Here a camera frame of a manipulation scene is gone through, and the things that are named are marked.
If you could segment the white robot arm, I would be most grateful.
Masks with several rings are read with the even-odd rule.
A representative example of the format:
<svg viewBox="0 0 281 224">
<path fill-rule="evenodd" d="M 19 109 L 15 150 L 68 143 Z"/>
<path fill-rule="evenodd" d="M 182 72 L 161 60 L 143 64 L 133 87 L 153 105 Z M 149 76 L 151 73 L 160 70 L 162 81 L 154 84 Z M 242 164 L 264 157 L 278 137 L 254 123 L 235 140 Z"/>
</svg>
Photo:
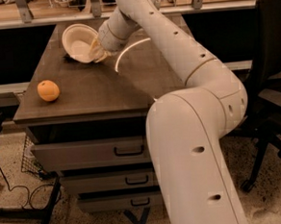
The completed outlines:
<svg viewBox="0 0 281 224">
<path fill-rule="evenodd" d="M 163 16 L 160 0 L 115 0 L 90 52 L 96 61 L 143 28 L 184 87 L 155 100 L 147 146 L 170 224 L 248 224 L 220 149 L 243 120 L 245 87 L 193 37 Z"/>
</svg>

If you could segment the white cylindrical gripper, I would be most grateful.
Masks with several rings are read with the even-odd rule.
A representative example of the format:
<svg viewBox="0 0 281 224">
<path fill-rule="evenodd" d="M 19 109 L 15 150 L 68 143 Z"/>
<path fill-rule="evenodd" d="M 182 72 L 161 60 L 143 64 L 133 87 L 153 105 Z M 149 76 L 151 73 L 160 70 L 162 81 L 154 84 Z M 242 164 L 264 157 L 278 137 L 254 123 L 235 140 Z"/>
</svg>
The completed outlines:
<svg viewBox="0 0 281 224">
<path fill-rule="evenodd" d="M 140 27 L 120 9 L 115 8 L 110 18 L 99 28 L 98 37 L 93 39 L 89 47 L 89 56 L 96 63 L 110 58 L 125 47 L 130 36 Z M 99 43 L 105 51 L 99 50 Z"/>
</svg>

